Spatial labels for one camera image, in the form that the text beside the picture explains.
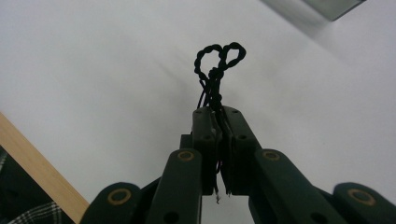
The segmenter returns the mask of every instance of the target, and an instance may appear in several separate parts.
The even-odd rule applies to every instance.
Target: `plaid fabric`
[[[16,217],[8,224],[62,224],[62,209],[55,203],[46,203]]]

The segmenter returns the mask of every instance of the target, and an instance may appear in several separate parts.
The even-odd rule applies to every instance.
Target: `gray object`
[[[304,0],[329,21],[336,21],[365,0]]]

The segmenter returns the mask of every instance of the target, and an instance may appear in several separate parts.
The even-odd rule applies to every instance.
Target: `black rope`
[[[238,56],[227,63],[227,55],[230,49],[237,49]],[[219,53],[220,61],[218,67],[213,67],[212,70],[209,71],[208,76],[206,76],[206,74],[201,71],[201,60],[207,53],[211,53],[213,50]],[[230,67],[236,66],[241,60],[245,58],[246,53],[246,50],[236,42],[233,42],[230,45],[226,45],[224,46],[224,48],[222,48],[220,45],[208,46],[198,52],[197,59],[194,63],[194,72],[198,74],[200,78],[199,82],[203,87],[203,91],[199,99],[197,108],[209,105],[214,111],[221,110],[222,96],[219,93],[219,88],[220,81],[224,77],[224,71],[229,69]]]

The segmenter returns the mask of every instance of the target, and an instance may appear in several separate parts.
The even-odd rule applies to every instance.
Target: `white surface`
[[[395,11],[368,1],[328,23],[290,1],[2,1],[0,110],[88,201],[143,187],[191,130],[196,53],[237,41],[247,57],[220,93],[262,146],[321,189],[354,181],[396,203]],[[204,197],[203,223],[251,222],[247,198],[222,195]]]

